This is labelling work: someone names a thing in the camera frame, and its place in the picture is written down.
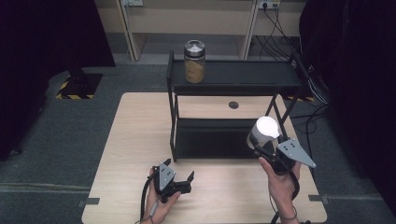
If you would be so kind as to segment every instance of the black shelf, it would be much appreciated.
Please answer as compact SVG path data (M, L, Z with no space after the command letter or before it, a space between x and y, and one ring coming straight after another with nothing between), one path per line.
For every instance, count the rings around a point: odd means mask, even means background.
M248 148L247 136L257 119L189 119L178 114L178 99L185 96L272 96L272 108L281 132L287 137L283 126L294 106L302 82L289 62L264 61L210 61L205 62L205 78L191 84L185 78L183 60L169 55L167 88L172 117L170 146L173 160L177 159L247 159L254 158ZM277 109L276 97L284 90L296 94L285 114Z

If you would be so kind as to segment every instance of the container lid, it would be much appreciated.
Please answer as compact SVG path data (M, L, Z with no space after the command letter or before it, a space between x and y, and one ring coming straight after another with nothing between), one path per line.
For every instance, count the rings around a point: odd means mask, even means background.
M205 44L199 40L190 40L184 46L184 54L197 58L205 55Z

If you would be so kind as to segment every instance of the shelf top tier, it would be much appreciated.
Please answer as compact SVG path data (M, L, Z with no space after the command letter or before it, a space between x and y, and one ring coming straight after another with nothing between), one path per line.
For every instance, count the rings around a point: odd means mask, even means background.
M175 60L172 52L167 79L168 88L179 95L275 95L302 86L290 62L210 60L205 62L204 80L191 84L184 61Z

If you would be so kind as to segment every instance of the jar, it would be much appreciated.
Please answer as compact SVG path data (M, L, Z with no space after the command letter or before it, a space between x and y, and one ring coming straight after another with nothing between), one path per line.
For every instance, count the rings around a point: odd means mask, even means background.
M199 83L205 76L205 44L199 40L190 40L184 46L184 64L186 80Z

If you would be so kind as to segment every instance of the wooden tabletop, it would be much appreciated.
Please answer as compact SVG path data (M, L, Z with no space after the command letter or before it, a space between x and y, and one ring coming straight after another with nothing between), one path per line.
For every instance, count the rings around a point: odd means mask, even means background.
M259 118L271 97L180 97L180 116L190 118ZM238 109L228 103L236 101ZM285 111L277 97L281 112ZM295 137L290 120L285 128ZM151 166L172 158L169 146L171 116L164 92L125 93L114 118L106 147L94 179L90 199L82 216L84 223L135 223ZM267 177L256 160L183 160L169 165L184 181L194 171L191 193L183 194L164 223L269 223L274 210L269 201ZM327 218L322 202L311 202L318 195L303 165L300 193L294 200L301 221L321 223Z

